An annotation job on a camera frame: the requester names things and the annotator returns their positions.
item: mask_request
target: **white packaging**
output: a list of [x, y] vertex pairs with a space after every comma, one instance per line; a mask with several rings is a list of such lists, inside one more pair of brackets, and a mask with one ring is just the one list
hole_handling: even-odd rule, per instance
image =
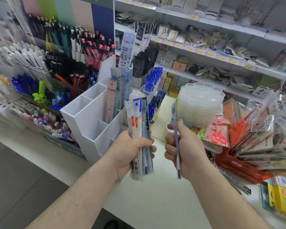
[[197, 6], [198, 0], [185, 0], [182, 12], [192, 15]]

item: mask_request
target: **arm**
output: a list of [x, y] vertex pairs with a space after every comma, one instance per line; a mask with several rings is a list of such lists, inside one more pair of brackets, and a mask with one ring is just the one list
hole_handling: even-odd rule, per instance
[[[206, 156], [201, 140], [183, 121], [178, 122], [181, 174], [188, 179], [213, 229], [271, 229], [264, 219], [229, 184]], [[165, 157], [175, 163], [173, 134], [166, 136]]]
[[139, 148], [152, 143], [152, 138], [131, 139], [128, 130], [122, 132], [106, 154], [27, 229], [91, 229], [115, 181], [128, 173]]

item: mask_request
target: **label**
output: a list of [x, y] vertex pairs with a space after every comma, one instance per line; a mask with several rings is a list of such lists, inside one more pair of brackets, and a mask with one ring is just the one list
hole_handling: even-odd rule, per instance
[[251, 66], [251, 65], [246, 65], [245, 68], [252, 70], [252, 69], [253, 69], [253, 66]]
[[51, 135], [47, 135], [47, 134], [42, 133], [42, 132], [40, 134], [49, 142], [61, 147], [64, 150], [67, 150], [68, 152], [73, 153], [74, 155], [76, 155], [76, 156], [87, 161], [87, 158], [85, 157], [84, 154], [82, 154], [80, 148], [77, 148], [77, 147], [69, 144], [68, 142], [58, 140], [57, 138], [54, 138]]

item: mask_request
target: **white acrylic organizer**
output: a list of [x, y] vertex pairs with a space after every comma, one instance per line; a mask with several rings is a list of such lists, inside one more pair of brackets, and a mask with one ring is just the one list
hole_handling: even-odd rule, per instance
[[111, 67], [116, 67], [115, 56], [101, 63], [98, 82], [93, 87], [60, 110], [82, 153], [92, 163], [97, 162], [118, 135], [128, 129], [124, 126], [124, 109], [119, 110], [110, 124], [104, 122], [107, 81], [111, 76]]

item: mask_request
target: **cardboard box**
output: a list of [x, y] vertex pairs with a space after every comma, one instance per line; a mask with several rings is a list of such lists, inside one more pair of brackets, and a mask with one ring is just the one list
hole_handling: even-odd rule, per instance
[[173, 79], [172, 79], [172, 82], [171, 83], [177, 83], [179, 80], [179, 75], [174, 75]]
[[178, 81], [187, 84], [187, 83], [190, 81], [190, 79], [180, 76]]
[[161, 62], [160, 64], [162, 66], [166, 66], [166, 67], [172, 67], [173, 64], [173, 60], [165, 58], [165, 57], [161, 57]]
[[172, 82], [172, 79], [173, 79], [172, 77], [167, 76], [166, 79], [165, 79], [165, 82], [170, 84]]
[[176, 83], [170, 83], [170, 87], [169, 87], [169, 89], [175, 89], [175, 87], [177, 86], [177, 84]]
[[183, 57], [183, 56], [177, 56], [177, 59], [176, 59], [178, 62], [181, 62], [181, 63], [186, 63], [188, 64], [189, 61], [187, 59], [187, 57]]
[[178, 62], [178, 61], [174, 61], [173, 69], [175, 69], [177, 71], [184, 72], [185, 68], [186, 68], [186, 65], [187, 65], [186, 63], [181, 63], [181, 62]]
[[173, 98], [177, 98], [179, 95], [179, 91], [176, 90], [170, 90], [170, 93], [168, 94], [168, 96], [173, 97]]
[[167, 51], [165, 54], [165, 57], [171, 60], [176, 60], [177, 56], [178, 56], [177, 54], [171, 51]]
[[168, 82], [165, 81], [163, 87], [164, 87], [164, 88], [166, 88], [166, 87], [169, 88], [169, 87], [170, 87], [170, 83], [168, 83]]

